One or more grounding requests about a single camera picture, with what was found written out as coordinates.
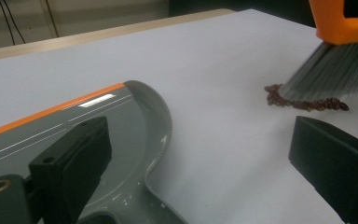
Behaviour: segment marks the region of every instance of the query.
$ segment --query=table surface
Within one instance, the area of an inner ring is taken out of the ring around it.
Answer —
[[[189,223],[342,223],[287,157],[296,116],[358,137],[358,94],[348,112],[268,106],[264,86],[285,82],[321,41],[301,24],[228,12],[67,48],[0,49],[0,126],[143,81],[173,119],[152,186]]]

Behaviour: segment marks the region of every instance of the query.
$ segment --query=gray bristles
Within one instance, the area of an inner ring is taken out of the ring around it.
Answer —
[[[290,101],[340,98],[358,92],[358,44],[322,43],[280,89]]]

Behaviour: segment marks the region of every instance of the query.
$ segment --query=cable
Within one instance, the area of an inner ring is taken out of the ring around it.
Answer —
[[[10,24],[8,23],[7,15],[6,15],[6,12],[5,12],[5,10],[4,10],[4,7],[2,6],[1,0],[0,0],[0,6],[1,6],[1,8],[2,8],[2,12],[4,13],[5,20],[6,20],[6,22],[7,22],[7,28],[8,28],[8,30],[10,31],[11,41],[13,42],[13,45],[16,45],[16,43],[14,43],[13,33],[11,32]]]
[[[20,33],[19,27],[17,27],[17,24],[16,24],[16,22],[15,22],[14,19],[13,19],[13,15],[11,14],[10,7],[8,7],[6,0],[3,0],[3,1],[4,1],[5,5],[6,5],[6,7],[7,7],[8,14],[10,15],[10,18],[11,18],[11,20],[13,21],[14,27],[16,27],[16,30],[17,30],[17,32],[19,33],[19,35],[20,35],[20,37],[21,37],[21,39],[22,39],[22,42],[24,42],[24,44],[25,44],[24,37],[22,37],[22,34]]]

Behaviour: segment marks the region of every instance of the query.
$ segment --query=orange handle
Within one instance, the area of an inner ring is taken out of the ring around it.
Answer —
[[[310,0],[316,35],[335,44],[358,43],[358,18],[344,17],[344,0]]]

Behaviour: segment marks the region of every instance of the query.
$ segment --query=wooden table edge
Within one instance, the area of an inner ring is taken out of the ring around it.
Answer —
[[[216,9],[211,11],[199,12],[194,14],[188,14],[178,17],[170,17],[156,21],[145,21],[125,26],[119,26],[79,35],[68,35],[59,38],[53,38],[48,40],[37,41],[33,43],[16,45],[10,47],[0,48],[0,59],[6,57],[13,57],[27,53],[42,52],[52,49],[61,49],[74,45],[84,44],[99,39],[105,39],[108,37],[114,37],[119,35],[132,34],[144,30],[150,30],[154,28],[175,25],[185,23],[189,21],[199,21],[212,17],[222,16],[234,11],[229,9]]]

